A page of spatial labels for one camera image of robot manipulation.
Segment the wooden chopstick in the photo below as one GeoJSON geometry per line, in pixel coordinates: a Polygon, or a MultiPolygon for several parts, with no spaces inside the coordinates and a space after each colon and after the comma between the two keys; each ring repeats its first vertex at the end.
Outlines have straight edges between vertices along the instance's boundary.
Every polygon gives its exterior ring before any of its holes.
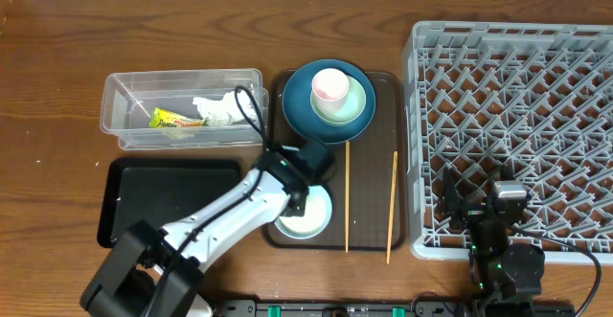
{"type": "Polygon", "coordinates": [[[396,201],[396,189],[397,189],[397,158],[398,152],[394,151],[393,165],[392,165],[392,178],[390,188],[390,201],[389,201],[389,217],[388,217],[388,233],[387,233],[387,246],[386,246],[386,264],[390,263],[391,259],[391,247],[393,240],[394,230],[394,215],[395,215],[395,201],[396,201]]]}
{"type": "Polygon", "coordinates": [[[351,203],[351,143],[345,143],[345,252],[349,253],[350,243],[350,203],[351,203]]]}

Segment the white rice grains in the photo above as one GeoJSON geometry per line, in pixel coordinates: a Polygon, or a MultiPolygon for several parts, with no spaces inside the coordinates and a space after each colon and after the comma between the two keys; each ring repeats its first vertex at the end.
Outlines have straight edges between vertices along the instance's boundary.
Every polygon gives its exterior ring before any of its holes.
{"type": "Polygon", "coordinates": [[[292,233],[308,234],[321,228],[327,219],[328,201],[324,197],[309,197],[303,216],[282,216],[281,224],[292,233]]]}

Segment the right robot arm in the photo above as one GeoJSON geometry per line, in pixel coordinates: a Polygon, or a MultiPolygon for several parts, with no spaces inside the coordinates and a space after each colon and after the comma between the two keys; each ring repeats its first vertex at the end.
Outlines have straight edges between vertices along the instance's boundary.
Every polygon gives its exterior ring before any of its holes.
{"type": "Polygon", "coordinates": [[[512,243],[508,230],[519,221],[530,194],[502,167],[491,190],[474,199],[460,197],[448,168],[436,212],[450,228],[466,230],[470,276],[481,292],[457,307],[457,316],[534,316],[533,296],[542,292],[545,255],[540,248],[512,243]]]}

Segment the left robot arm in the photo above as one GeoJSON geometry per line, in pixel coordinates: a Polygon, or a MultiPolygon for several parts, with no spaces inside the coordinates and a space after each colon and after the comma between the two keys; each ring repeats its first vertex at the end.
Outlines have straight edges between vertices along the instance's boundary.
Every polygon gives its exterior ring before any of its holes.
{"type": "Polygon", "coordinates": [[[119,237],[80,296],[92,316],[186,316],[207,269],[232,246],[281,215],[306,211],[310,187],[334,156],[317,139],[265,151],[230,191],[160,229],[140,220],[119,237]]]}

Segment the yellow snack wrapper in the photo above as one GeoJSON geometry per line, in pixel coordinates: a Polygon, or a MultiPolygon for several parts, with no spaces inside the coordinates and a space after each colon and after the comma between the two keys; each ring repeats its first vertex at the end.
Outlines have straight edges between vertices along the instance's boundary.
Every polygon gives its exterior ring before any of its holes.
{"type": "Polygon", "coordinates": [[[159,107],[153,110],[149,121],[150,128],[199,127],[205,124],[204,120],[186,117],[159,107]]]}

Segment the white tissue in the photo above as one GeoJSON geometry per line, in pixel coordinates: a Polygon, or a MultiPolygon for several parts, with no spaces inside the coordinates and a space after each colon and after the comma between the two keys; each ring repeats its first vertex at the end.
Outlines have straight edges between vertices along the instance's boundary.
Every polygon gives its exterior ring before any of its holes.
{"type": "Polygon", "coordinates": [[[193,105],[206,126],[229,126],[250,119],[257,120],[256,110],[245,91],[226,93],[221,100],[194,97],[193,105]]]}

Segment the light blue bowl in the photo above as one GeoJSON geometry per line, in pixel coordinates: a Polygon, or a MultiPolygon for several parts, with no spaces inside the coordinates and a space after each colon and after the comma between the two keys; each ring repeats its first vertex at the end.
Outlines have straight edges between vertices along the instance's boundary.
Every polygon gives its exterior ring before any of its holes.
{"type": "Polygon", "coordinates": [[[289,238],[298,240],[314,238],[329,225],[332,215],[332,201],[322,186],[311,186],[306,197],[303,216],[280,216],[274,225],[289,238]]]}

